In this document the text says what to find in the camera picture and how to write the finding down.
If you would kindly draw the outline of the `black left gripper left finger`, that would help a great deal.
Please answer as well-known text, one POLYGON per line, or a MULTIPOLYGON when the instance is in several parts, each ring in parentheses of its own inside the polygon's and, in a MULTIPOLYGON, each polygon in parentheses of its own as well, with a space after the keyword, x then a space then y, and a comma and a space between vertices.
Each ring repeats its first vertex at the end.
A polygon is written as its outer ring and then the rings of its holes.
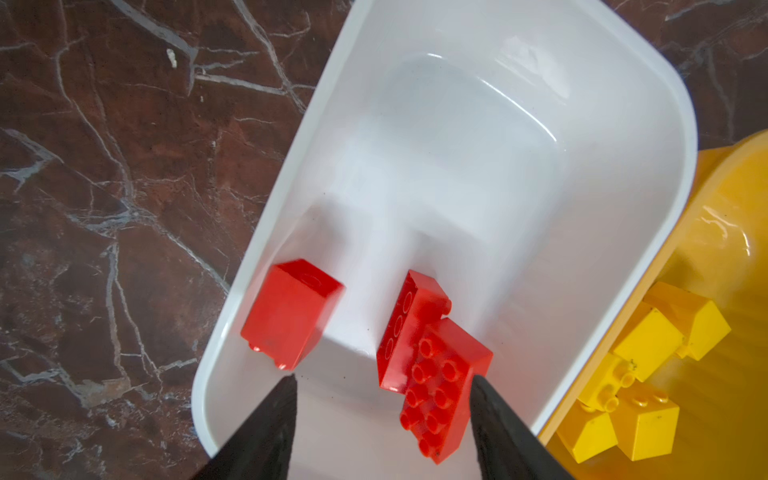
POLYGON ((298 384, 283 377, 196 479, 285 479, 297 422, 298 384))

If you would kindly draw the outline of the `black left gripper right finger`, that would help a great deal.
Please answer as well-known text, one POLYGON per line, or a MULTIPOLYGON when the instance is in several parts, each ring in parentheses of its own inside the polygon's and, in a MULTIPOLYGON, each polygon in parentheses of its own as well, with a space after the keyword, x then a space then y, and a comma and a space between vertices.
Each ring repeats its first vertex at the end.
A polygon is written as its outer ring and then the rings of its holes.
POLYGON ((573 480, 485 377, 473 377, 469 404, 483 479, 573 480))

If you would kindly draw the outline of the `yellow lego brick cluster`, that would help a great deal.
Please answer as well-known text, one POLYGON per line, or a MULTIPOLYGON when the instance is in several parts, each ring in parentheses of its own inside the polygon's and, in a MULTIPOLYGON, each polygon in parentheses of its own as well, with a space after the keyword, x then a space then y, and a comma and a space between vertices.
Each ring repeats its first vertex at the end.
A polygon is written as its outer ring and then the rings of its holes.
POLYGON ((634 367, 629 361, 607 353, 578 395, 578 400, 589 408, 614 412, 620 403, 618 391, 630 387, 635 379, 634 367))
POLYGON ((619 449, 632 461, 672 453, 680 406, 652 385, 635 382, 618 392, 610 413, 619 449))
POLYGON ((701 360, 731 332, 712 299, 680 287, 657 282, 645 294, 644 301, 660 310, 685 336, 676 350, 681 359, 701 360))

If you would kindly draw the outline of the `small red lego brick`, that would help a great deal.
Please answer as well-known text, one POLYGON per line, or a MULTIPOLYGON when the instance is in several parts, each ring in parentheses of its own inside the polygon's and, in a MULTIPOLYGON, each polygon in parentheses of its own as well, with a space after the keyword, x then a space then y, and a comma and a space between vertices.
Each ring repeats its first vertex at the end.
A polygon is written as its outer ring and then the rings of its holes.
POLYGON ((305 259, 271 266, 241 329, 251 350, 293 370, 314 349, 345 286, 305 259))

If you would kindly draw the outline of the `red lego brick long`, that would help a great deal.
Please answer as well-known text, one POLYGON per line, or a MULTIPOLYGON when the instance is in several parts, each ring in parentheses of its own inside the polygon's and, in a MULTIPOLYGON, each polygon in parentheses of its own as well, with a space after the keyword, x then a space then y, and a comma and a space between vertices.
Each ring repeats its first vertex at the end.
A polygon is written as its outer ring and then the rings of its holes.
POLYGON ((424 327, 447 316, 452 302, 438 282, 409 270, 376 353, 379 386, 404 394, 424 327))

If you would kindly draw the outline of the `yellow plastic container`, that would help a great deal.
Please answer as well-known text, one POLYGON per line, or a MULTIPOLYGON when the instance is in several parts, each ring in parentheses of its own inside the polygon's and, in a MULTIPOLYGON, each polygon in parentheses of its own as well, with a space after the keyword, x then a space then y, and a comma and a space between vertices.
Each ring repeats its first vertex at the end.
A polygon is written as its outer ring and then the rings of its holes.
POLYGON ((612 413, 574 404, 548 443, 576 479, 767 475, 767 135, 699 153, 688 204, 599 352, 640 323, 683 343, 619 393, 612 413))

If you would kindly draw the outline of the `white plastic container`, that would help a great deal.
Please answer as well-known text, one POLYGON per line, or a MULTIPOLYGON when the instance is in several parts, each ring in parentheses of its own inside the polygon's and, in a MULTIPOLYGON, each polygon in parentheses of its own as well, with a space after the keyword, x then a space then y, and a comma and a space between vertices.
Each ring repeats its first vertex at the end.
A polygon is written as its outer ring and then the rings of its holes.
POLYGON ((409 270, 494 354, 488 380, 541 433, 680 218, 697 127, 675 68, 600 1, 357 1, 198 366, 214 455, 281 371, 240 331, 268 268, 344 285, 296 370, 293 479, 477 479, 435 464, 378 385, 409 270))

